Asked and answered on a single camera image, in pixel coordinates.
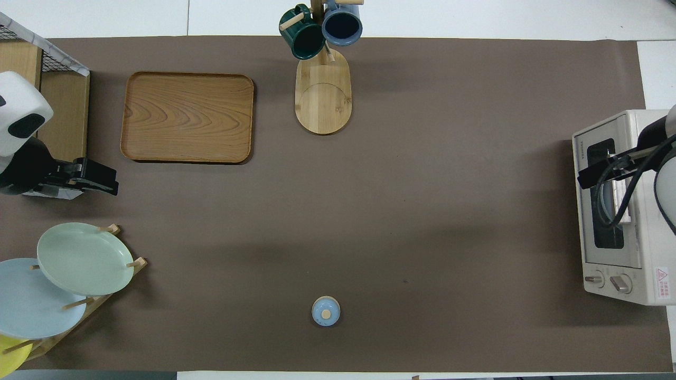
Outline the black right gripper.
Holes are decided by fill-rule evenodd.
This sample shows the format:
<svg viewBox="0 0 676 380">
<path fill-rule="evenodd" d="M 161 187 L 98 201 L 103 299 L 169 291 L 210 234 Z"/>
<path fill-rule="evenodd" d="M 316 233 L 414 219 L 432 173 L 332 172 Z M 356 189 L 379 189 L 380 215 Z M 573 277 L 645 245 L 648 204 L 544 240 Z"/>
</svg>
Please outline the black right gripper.
<svg viewBox="0 0 676 380">
<path fill-rule="evenodd" d="M 637 150 L 630 149 L 621 154 L 608 157 L 578 171 L 577 183 L 580 188 L 595 187 L 607 168 L 607 179 L 625 179 L 637 176 L 639 171 L 647 172 L 657 168 L 662 160 L 662 150 L 657 147 Z"/>
</svg>

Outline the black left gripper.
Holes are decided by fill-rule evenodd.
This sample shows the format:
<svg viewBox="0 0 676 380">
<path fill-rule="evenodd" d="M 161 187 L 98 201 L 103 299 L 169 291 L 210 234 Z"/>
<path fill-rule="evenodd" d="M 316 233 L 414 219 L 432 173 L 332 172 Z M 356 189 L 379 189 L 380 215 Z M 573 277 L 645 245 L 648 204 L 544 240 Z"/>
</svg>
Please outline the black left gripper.
<svg viewBox="0 0 676 380">
<path fill-rule="evenodd" d="M 56 169 L 38 183 L 37 193 L 58 193 L 64 189 L 116 196 L 120 185 L 116 181 L 116 174 L 113 168 L 89 158 L 71 162 L 58 160 Z"/>
</svg>

